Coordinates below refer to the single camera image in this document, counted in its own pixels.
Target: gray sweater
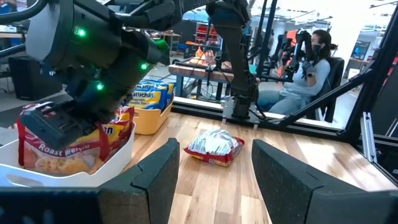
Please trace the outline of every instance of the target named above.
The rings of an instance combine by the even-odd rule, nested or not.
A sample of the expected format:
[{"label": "gray sweater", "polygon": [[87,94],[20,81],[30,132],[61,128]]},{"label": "gray sweater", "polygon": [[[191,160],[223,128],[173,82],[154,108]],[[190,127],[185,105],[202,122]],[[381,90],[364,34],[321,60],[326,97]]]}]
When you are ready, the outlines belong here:
[{"label": "gray sweater", "polygon": [[307,81],[303,78],[302,63],[300,63],[300,68],[293,75],[293,83],[285,83],[283,89],[279,92],[282,96],[292,97],[298,100],[305,100],[308,103],[312,96],[316,96],[322,89],[329,72],[330,64],[327,60],[320,60],[315,66],[315,78],[317,79],[317,84],[309,87]]}]

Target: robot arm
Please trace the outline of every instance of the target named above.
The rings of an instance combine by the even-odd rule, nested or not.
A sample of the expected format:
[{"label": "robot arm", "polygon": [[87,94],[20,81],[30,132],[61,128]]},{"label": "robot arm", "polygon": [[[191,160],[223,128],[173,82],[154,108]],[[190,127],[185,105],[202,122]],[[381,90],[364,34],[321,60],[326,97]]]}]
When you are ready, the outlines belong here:
[{"label": "robot arm", "polygon": [[[311,34],[309,34],[305,30],[298,30],[296,35],[295,35],[295,40],[296,44],[293,50],[293,56],[292,59],[285,69],[285,76],[288,79],[292,79],[294,73],[296,73],[299,70],[299,62],[301,61],[302,58],[308,61],[315,60],[315,54],[312,50],[312,44],[311,44]],[[301,49],[303,47],[303,44],[305,44],[305,52],[303,52]]]},{"label": "robot arm", "polygon": [[[257,100],[258,89],[241,44],[242,28],[251,17],[245,0],[134,2],[137,7],[129,14],[116,14],[95,0],[39,0],[32,6],[40,9],[39,13],[27,10],[30,17],[35,15],[27,35],[27,54],[51,68],[50,74],[66,84],[66,92],[73,98],[59,105],[39,105],[21,115],[24,125],[53,149],[62,150],[92,133],[99,124],[111,121],[114,111],[129,100],[150,68],[158,62],[169,63],[164,42],[128,32],[123,26],[167,30],[182,19],[184,12],[204,5],[228,51],[234,52],[232,94],[245,106]],[[0,17],[0,22],[26,19],[28,13],[12,16]]]}]

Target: storage rack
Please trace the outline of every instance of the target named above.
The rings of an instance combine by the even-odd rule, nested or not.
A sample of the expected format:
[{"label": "storage rack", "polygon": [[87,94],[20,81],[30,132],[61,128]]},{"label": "storage rack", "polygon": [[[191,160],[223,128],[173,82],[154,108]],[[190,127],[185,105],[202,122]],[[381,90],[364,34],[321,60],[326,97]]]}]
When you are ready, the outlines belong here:
[{"label": "storage rack", "polygon": [[[205,39],[206,39],[206,32],[207,32],[207,25],[205,23],[198,22],[197,23],[197,32],[195,34],[195,43],[196,44],[206,44]],[[220,45],[221,37],[220,35],[217,34],[216,29],[214,29],[213,26],[210,27],[210,32],[208,36],[208,40],[210,42],[214,42],[216,45]]]}]

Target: workbench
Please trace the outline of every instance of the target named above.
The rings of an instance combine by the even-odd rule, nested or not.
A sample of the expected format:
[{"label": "workbench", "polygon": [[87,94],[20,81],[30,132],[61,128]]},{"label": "workbench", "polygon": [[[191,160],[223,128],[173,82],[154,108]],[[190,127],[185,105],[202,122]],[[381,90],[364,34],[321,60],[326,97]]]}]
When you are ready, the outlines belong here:
[{"label": "workbench", "polygon": [[[223,128],[246,145],[229,167],[194,159],[182,148],[207,129]],[[382,173],[349,144],[246,128],[221,121],[172,113],[153,136],[135,136],[131,167],[168,138],[180,143],[180,168],[169,224],[271,223],[251,162],[253,139],[289,153],[315,168],[368,191],[396,189]]]},{"label": "workbench", "polygon": [[[208,73],[203,68],[192,68],[183,65],[170,65],[169,72],[171,75],[175,75],[177,77],[177,82],[175,84],[175,96],[181,96],[184,88],[184,78],[196,78],[199,80],[198,86],[201,86],[202,80],[208,79]],[[220,72],[220,71],[212,71],[210,74],[210,81],[217,82],[217,93],[216,99],[220,100],[221,92],[223,90],[223,84],[229,85],[234,78],[234,75],[229,72]]]}]

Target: black face mask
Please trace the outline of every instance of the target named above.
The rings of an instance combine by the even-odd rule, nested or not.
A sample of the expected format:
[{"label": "black face mask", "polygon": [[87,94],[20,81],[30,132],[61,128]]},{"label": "black face mask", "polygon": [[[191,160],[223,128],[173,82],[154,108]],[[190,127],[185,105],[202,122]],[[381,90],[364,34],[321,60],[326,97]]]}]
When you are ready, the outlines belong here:
[{"label": "black face mask", "polygon": [[321,45],[312,46],[312,52],[313,52],[315,58],[319,57],[320,51],[321,51]]}]

